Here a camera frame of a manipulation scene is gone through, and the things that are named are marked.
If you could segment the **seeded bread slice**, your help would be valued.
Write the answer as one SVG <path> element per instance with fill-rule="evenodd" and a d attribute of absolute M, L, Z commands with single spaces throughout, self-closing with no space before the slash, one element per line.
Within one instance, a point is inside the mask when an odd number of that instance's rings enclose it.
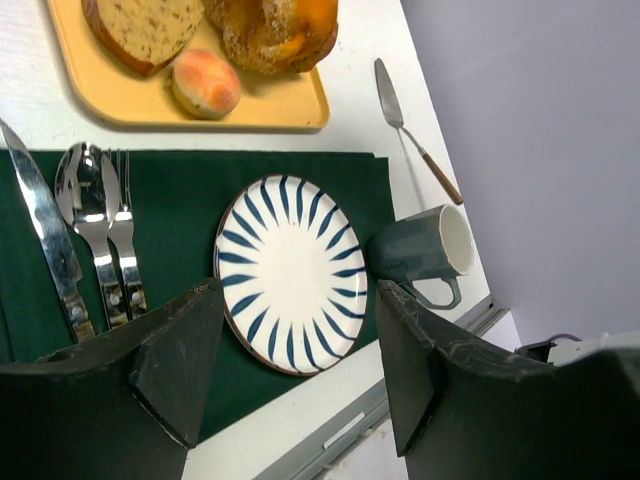
<path fill-rule="evenodd" d="M 171 63 L 204 17 L 201 1 L 82 0 L 81 7 L 96 39 L 143 77 Z"/>

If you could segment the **white plate blue stripes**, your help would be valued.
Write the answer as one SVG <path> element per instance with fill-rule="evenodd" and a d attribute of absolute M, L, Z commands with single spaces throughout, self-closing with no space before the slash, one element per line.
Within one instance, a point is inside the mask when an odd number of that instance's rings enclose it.
<path fill-rule="evenodd" d="M 360 241 L 336 201 L 305 179 L 271 175 L 246 187 L 219 224 L 213 267 L 236 338 L 279 372 L 327 370 L 363 331 Z"/>

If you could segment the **aluminium table frame rail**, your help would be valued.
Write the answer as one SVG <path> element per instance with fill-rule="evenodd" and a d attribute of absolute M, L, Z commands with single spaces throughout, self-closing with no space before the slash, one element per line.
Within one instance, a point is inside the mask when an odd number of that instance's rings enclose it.
<path fill-rule="evenodd" d="M 257 475 L 268 479 L 319 479 L 334 471 L 390 418 L 380 380 Z"/>

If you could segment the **sugared braided pastry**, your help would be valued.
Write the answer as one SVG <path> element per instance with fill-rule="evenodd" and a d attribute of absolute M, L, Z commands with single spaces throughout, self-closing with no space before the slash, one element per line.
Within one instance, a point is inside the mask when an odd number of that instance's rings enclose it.
<path fill-rule="evenodd" d="M 206 1 L 204 8 L 227 57 L 248 71 L 309 72 L 337 40 L 336 0 Z"/>

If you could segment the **silver table knife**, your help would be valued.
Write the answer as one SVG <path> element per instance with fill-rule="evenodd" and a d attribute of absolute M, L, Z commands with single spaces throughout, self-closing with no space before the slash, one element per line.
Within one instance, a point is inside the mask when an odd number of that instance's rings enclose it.
<path fill-rule="evenodd" d="M 82 279 L 82 271 L 64 219 L 23 141 L 6 122 L 1 123 L 1 130 L 73 338 L 76 342 L 89 340 L 95 336 L 95 331 L 78 291 L 77 283 Z"/>

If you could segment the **small round bread roll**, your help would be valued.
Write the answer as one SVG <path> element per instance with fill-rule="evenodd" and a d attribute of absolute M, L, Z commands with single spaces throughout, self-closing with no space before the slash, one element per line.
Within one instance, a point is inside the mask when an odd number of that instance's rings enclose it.
<path fill-rule="evenodd" d="M 171 89 L 178 103 L 197 118 L 220 119 L 239 104 L 242 88 L 231 65 L 212 51 L 191 48 L 173 61 Z"/>

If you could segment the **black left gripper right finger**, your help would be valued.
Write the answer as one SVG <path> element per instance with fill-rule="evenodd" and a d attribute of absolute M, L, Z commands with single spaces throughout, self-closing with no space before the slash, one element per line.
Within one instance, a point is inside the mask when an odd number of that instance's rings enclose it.
<path fill-rule="evenodd" d="M 497 347 L 391 281 L 376 321 L 397 454 L 413 479 L 635 479 L 639 352 L 555 366 Z"/>

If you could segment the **silver fork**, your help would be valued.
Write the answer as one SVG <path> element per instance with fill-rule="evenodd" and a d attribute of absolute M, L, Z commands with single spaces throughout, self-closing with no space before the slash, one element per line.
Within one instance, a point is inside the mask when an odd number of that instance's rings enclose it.
<path fill-rule="evenodd" d="M 130 152 L 108 149 L 112 167 L 118 180 L 118 210 L 110 227 L 108 238 L 118 253 L 118 265 L 124 283 L 129 319 L 134 320 L 148 311 L 146 293 L 141 280 L 134 248 L 134 218 L 131 198 Z"/>

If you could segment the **yellow plastic tray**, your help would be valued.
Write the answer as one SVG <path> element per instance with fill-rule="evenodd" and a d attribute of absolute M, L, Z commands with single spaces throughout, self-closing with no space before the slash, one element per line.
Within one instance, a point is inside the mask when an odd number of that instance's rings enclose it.
<path fill-rule="evenodd" d="M 107 123 L 173 130 L 319 130 L 329 121 L 317 69 L 274 76 L 237 69 L 242 86 L 238 106 L 220 120 L 198 119 L 176 101 L 169 67 L 142 77 L 95 38 L 79 1 L 49 1 L 47 7 L 76 98 Z"/>

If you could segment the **wooden handled cake server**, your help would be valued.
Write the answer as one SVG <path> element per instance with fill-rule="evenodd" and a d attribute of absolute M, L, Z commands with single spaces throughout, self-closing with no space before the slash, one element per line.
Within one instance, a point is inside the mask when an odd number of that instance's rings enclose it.
<path fill-rule="evenodd" d="M 450 200 L 455 205 L 462 205 L 464 199 L 458 188 L 437 165 L 427 150 L 417 141 L 415 136 L 405 127 L 404 116 L 402 114 L 395 88 L 386 65 L 381 58 L 377 58 L 374 61 L 374 73 L 378 98 L 385 121 L 398 132 L 402 132 L 407 136 L 443 190 L 449 196 Z"/>

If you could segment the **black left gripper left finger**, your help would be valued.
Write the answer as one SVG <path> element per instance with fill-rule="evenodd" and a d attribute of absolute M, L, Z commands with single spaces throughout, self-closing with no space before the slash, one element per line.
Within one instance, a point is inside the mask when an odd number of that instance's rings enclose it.
<path fill-rule="evenodd" d="M 2 477 L 180 478 L 223 323 L 211 278 L 91 340 L 3 366 Z"/>

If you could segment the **silver spoon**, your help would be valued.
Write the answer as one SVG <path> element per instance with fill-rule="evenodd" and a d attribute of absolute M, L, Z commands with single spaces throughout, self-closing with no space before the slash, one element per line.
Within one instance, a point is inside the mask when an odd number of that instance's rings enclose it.
<path fill-rule="evenodd" d="M 54 195 L 66 223 L 91 249 L 108 326 L 126 323 L 124 294 L 108 245 L 120 201 L 109 155 L 90 142 L 72 145 L 58 165 Z"/>

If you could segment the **grey blue ceramic mug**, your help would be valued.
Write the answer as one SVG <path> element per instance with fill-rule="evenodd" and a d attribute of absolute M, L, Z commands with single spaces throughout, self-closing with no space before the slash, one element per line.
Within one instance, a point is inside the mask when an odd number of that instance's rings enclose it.
<path fill-rule="evenodd" d="M 464 215 L 443 204 L 386 226 L 367 242 L 366 258 L 377 278 L 395 282 L 429 309 L 452 310 L 462 300 L 458 278 L 474 265 L 472 234 Z M 449 286 L 448 303 L 434 303 L 413 286 L 429 279 Z"/>

